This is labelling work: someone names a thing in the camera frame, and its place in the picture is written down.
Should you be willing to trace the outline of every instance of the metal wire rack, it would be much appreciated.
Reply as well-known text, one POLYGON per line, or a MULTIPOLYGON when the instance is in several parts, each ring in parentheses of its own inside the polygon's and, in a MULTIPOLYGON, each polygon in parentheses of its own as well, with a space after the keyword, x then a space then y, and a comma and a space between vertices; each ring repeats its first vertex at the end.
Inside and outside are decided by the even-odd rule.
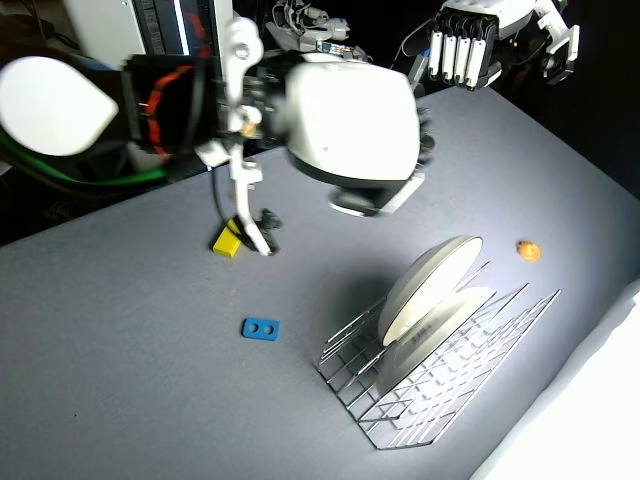
POLYGON ((504 315, 528 286, 485 304, 388 393, 376 388, 381 361, 391 347, 379 343, 376 329, 386 298, 325 342, 317 370, 377 449, 430 445, 560 294, 541 298, 516 316, 504 315))

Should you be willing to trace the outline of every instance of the red cable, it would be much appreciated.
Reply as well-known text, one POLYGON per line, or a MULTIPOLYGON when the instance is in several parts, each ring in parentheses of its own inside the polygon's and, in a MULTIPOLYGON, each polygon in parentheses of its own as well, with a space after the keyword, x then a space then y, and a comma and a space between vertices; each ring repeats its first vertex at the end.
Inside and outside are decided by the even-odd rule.
MULTIPOLYGON (((206 34, 204 28, 202 26, 202 22, 197 15, 194 15, 191 12, 185 13, 189 21, 196 32, 196 36, 202 42, 203 47, 200 48, 200 52, 198 54, 201 58, 206 58, 210 54, 209 46, 206 45, 206 34)), ((156 118, 156 113, 158 109, 158 105, 162 100, 162 94, 164 93, 164 89, 171 82, 174 82, 178 78, 180 78, 184 73, 188 72, 193 68, 192 65, 182 65, 177 67, 168 75, 159 78, 153 85, 153 89, 151 90, 151 94, 149 95, 149 100, 147 101, 147 106, 145 108, 145 113, 147 114, 147 124, 149 125, 149 140, 151 141, 151 145, 153 146, 153 150, 158 155, 166 155, 167 151, 162 146, 160 142, 160 125, 158 124, 158 119, 156 118)))

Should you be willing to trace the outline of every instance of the table surface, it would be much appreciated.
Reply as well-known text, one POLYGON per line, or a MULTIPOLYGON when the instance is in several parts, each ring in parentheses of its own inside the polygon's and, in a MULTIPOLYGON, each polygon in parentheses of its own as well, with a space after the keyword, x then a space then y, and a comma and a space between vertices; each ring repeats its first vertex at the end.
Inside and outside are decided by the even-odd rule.
POLYGON ((640 204, 491 90, 424 103, 434 160, 391 217, 334 212, 282 150, 256 157, 252 205, 285 223, 275 257, 211 254, 207 174, 0 249, 2 478, 468 478, 638 274, 640 204), (435 445, 376 451, 312 362, 463 233, 485 240, 480 283, 563 293, 435 445), (241 337, 247 316, 280 338, 241 337))

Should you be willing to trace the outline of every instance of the plate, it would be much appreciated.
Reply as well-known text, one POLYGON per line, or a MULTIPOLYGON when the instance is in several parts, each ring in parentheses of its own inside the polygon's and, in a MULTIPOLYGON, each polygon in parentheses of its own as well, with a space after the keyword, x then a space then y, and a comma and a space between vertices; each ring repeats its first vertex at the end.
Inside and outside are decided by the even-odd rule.
POLYGON ((395 283, 378 320, 385 347, 402 336, 445 298, 475 262, 482 238, 460 235, 432 248, 395 283))
POLYGON ((376 379, 380 396, 393 390, 495 294, 492 288, 470 287, 451 293, 431 309, 384 356, 376 379))

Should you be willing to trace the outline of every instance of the blue rectangular object with holes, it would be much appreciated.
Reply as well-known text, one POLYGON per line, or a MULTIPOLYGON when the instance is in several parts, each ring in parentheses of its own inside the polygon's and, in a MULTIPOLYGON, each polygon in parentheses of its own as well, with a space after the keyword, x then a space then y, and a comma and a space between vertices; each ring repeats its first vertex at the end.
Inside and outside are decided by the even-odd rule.
POLYGON ((269 340, 274 342, 278 338, 280 322, 265 320, 263 318, 247 318, 242 327, 242 336, 256 340, 269 340))

